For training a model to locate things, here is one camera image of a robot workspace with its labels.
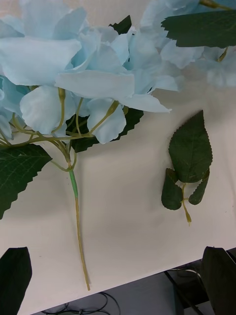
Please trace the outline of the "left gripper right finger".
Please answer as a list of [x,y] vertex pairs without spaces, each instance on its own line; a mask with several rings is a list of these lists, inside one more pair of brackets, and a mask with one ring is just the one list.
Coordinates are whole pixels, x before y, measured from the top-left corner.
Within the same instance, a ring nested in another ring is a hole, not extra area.
[[216,315],[236,313],[236,250],[206,247],[201,279]]

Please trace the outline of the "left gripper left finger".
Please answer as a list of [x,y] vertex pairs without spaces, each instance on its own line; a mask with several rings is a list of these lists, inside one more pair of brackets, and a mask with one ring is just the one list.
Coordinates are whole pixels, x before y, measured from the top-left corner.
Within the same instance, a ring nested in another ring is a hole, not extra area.
[[9,248],[0,258],[0,314],[18,313],[31,277],[28,248]]

